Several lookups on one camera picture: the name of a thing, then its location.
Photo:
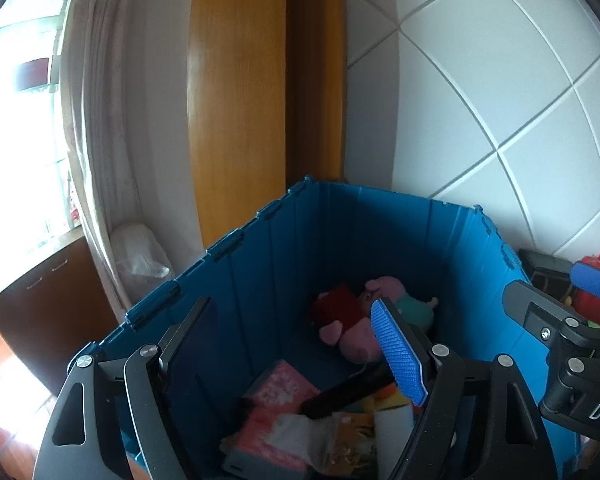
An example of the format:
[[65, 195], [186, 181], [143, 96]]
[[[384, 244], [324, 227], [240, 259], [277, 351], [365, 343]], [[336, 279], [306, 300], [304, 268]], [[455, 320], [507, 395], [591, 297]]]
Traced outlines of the pink tissue pack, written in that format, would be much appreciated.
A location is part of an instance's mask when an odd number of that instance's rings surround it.
[[280, 415], [299, 413], [301, 404], [320, 393], [285, 360], [276, 361], [242, 400], [250, 411], [242, 428], [223, 441], [223, 470], [239, 479], [304, 479], [309, 466], [299, 457], [268, 444]]

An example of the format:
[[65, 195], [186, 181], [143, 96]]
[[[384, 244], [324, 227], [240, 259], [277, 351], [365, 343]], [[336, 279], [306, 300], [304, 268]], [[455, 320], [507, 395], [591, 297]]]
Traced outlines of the red plastic toy case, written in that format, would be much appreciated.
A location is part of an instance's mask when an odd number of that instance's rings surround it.
[[570, 280], [577, 289], [573, 305], [576, 311], [600, 326], [600, 254], [578, 260], [570, 270]]

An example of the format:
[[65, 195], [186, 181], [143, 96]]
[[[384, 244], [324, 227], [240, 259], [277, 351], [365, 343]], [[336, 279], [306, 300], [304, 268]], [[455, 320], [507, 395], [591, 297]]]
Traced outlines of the pig plush teal shirt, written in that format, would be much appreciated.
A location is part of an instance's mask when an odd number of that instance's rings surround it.
[[397, 278], [382, 276], [365, 283], [365, 292], [363, 292], [361, 302], [367, 315], [370, 315], [373, 302], [379, 298], [388, 298], [405, 322], [418, 326], [424, 332], [429, 330], [434, 322], [437, 298], [434, 297], [428, 302], [420, 301], [410, 296]]

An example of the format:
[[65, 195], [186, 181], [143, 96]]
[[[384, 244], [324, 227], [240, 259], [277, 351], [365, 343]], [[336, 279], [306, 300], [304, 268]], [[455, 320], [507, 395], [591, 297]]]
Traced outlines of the pink pig plush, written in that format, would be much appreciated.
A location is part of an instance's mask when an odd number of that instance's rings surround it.
[[338, 287], [318, 296], [315, 311], [323, 326], [324, 344], [337, 347], [350, 362], [377, 362], [382, 356], [380, 345], [363, 304], [347, 287]]

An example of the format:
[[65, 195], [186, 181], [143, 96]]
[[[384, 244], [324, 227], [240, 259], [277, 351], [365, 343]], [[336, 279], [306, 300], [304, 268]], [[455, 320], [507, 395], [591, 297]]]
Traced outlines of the dark wooden cabinet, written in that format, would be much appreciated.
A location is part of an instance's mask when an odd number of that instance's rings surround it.
[[0, 292], [2, 338], [53, 394], [60, 393], [76, 352], [117, 326], [83, 237]]

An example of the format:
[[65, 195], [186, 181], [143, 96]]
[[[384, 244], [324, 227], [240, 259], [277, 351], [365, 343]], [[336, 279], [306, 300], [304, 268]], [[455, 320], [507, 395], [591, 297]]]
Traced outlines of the blue plastic storage crate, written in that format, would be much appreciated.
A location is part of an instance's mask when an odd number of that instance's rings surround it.
[[320, 292], [380, 274], [440, 300], [432, 334], [465, 365], [453, 437], [479, 461], [476, 476], [564, 478], [579, 439], [536, 406], [547, 352], [505, 313], [504, 288], [524, 269], [491, 219], [479, 207], [313, 179], [223, 236], [73, 358], [35, 477], [127, 479], [131, 458], [146, 469], [123, 364], [208, 297], [164, 393], [198, 479], [232, 478], [221, 442], [238, 427], [242, 397], [276, 361], [338, 402], [362, 382], [362, 370], [324, 347], [310, 321]]

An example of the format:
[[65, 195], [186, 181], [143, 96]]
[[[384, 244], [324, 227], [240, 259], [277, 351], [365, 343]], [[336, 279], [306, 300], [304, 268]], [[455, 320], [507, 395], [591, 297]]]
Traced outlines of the white curtain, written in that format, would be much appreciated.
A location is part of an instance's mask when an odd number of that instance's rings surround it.
[[202, 253], [189, 155], [186, 54], [192, 0], [69, 0], [62, 121], [83, 231], [114, 314], [138, 300], [114, 236], [138, 224], [174, 272]]

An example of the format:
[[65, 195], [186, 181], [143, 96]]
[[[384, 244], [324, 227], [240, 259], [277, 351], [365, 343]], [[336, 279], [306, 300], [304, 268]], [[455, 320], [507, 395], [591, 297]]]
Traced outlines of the wooden door frame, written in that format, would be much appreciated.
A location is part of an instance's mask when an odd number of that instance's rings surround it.
[[343, 176], [344, 0], [192, 0], [190, 162], [202, 241], [305, 176]]

